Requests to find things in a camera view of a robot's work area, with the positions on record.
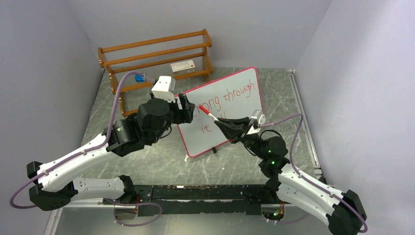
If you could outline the white red whiteboard marker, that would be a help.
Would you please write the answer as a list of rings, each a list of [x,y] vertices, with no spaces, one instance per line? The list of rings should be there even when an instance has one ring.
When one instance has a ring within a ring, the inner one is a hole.
[[[218,121],[218,118],[215,117],[209,110],[207,110],[203,105],[199,105],[198,108],[203,111],[206,115],[212,118],[214,121]]]

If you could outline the pink-framed whiteboard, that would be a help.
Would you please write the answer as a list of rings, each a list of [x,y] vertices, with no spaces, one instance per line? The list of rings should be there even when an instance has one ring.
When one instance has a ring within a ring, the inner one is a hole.
[[[246,68],[215,81],[185,91],[188,100],[195,104],[193,121],[178,126],[186,154],[197,157],[228,140],[214,124],[213,118],[238,119],[249,117],[261,110],[262,100],[257,69]]]

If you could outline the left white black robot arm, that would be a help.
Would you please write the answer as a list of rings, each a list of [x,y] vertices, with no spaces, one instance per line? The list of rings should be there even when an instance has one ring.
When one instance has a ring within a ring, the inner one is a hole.
[[[124,157],[157,143],[172,124],[191,123],[196,106],[185,94],[169,102],[152,97],[138,111],[116,121],[88,144],[47,164],[31,162],[27,174],[34,186],[29,199],[43,211],[61,208],[72,201],[103,198],[122,204],[137,198],[132,179],[121,175],[112,179],[83,178],[89,167]]]

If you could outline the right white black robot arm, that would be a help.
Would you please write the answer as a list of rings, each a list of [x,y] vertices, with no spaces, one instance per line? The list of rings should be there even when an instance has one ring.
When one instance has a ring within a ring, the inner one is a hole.
[[[287,148],[282,135],[264,139],[255,118],[215,118],[214,123],[230,143],[242,143],[261,159],[259,167],[268,178],[264,197],[299,207],[324,223],[333,235],[366,233],[366,213],[352,190],[343,192],[304,173],[293,161],[293,148]]]

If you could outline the white red marker box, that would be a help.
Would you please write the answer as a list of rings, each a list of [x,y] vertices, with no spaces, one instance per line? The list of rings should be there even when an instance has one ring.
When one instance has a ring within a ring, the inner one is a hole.
[[[170,64],[172,75],[182,75],[195,72],[195,64],[193,60],[180,61]]]

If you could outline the blue eraser on shelf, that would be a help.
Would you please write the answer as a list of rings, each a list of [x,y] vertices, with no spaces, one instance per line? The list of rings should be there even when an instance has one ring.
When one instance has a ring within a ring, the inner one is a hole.
[[[135,81],[138,83],[145,82],[146,81],[145,74],[142,74],[142,73],[135,74]]]

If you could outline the wooden three-tier shelf rack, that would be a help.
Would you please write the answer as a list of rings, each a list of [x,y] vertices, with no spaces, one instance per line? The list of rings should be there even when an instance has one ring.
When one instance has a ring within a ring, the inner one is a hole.
[[[210,81],[213,66],[208,56],[212,39],[206,29],[173,36],[144,40],[112,47],[98,48],[98,62],[109,75],[112,93],[116,93],[119,79],[116,74],[144,69],[167,68],[177,80],[203,76]],[[171,64],[192,60],[187,72],[172,72]]]

